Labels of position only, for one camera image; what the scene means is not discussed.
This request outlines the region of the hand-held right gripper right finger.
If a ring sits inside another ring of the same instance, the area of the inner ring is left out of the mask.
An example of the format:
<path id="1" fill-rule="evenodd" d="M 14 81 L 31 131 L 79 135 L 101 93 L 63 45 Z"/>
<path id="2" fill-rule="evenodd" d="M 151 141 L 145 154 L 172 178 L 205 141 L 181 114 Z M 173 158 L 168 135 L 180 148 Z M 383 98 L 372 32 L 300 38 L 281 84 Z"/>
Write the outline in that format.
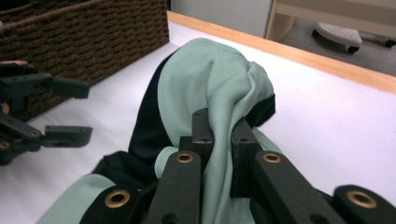
<path id="1" fill-rule="evenodd" d="M 252 183 L 251 163 L 262 149 L 245 118 L 233 127 L 231 134 L 233 177 L 230 196 L 249 198 Z"/>

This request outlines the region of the light wooden desk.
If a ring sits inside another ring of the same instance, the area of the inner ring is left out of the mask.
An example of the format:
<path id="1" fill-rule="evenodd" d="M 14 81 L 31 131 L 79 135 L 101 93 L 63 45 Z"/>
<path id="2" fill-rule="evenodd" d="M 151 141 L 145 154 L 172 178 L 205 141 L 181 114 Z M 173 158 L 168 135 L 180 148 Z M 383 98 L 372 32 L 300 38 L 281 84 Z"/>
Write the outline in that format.
<path id="1" fill-rule="evenodd" d="M 265 38 L 281 39 L 290 30 L 292 18 L 396 39 L 396 0 L 273 0 Z"/>

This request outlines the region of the black and green shirt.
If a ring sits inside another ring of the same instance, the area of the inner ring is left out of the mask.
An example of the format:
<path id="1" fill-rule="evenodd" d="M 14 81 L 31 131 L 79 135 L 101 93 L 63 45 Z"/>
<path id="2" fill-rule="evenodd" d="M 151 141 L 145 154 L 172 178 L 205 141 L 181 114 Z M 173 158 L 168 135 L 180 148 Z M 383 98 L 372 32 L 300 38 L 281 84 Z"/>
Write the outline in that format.
<path id="1" fill-rule="evenodd" d="M 204 172 L 202 224 L 254 224 L 246 199 L 230 196 L 231 131 L 246 119 L 264 150 L 279 148 L 260 131 L 276 109 L 266 71 L 237 49 L 196 38 L 158 66 L 139 108 L 128 150 L 104 157 L 71 185 L 37 224 L 79 224 L 93 201 L 113 186 L 143 189 L 159 179 L 179 139 L 191 134 L 191 115 L 207 109 L 215 145 Z"/>

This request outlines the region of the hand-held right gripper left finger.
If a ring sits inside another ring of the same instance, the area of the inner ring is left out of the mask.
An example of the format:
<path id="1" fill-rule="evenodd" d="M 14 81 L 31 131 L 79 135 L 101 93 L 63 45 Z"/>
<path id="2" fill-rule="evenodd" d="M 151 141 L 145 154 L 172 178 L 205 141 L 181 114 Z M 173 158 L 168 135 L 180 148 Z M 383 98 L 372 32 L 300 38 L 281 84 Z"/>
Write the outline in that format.
<path id="1" fill-rule="evenodd" d="M 210 159 L 215 139 L 210 129 L 208 109 L 200 109 L 191 115 L 191 135 L 181 136 L 179 149 L 197 153 L 201 158 L 201 172 Z"/>

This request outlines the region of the brown wicker basket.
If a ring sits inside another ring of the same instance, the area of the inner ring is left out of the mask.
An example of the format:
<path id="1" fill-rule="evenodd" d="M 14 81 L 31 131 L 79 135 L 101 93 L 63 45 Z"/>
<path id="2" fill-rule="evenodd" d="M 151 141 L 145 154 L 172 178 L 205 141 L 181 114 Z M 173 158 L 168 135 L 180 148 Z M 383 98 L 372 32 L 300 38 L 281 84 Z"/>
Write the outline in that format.
<path id="1" fill-rule="evenodd" d="M 0 62 L 92 85 L 169 42 L 166 0 L 0 0 Z"/>

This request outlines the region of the white table board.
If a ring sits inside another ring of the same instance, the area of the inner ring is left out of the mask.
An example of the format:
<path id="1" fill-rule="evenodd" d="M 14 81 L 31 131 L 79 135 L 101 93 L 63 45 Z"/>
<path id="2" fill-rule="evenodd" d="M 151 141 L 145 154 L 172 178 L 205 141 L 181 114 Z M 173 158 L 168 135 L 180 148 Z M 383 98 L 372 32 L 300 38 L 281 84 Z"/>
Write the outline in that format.
<path id="1" fill-rule="evenodd" d="M 86 100 L 69 100 L 31 120 L 93 129 L 81 148 L 42 148 L 0 166 L 0 224 L 35 224 L 51 204 L 105 155 L 129 146 L 137 111 L 159 63 L 200 36 L 170 23 L 171 41 L 93 86 Z M 335 76 L 266 50 L 235 44 L 260 64 L 276 93 L 276 113 L 261 131 L 316 188 L 370 189 L 396 205 L 396 94 L 354 82 L 359 70 Z"/>

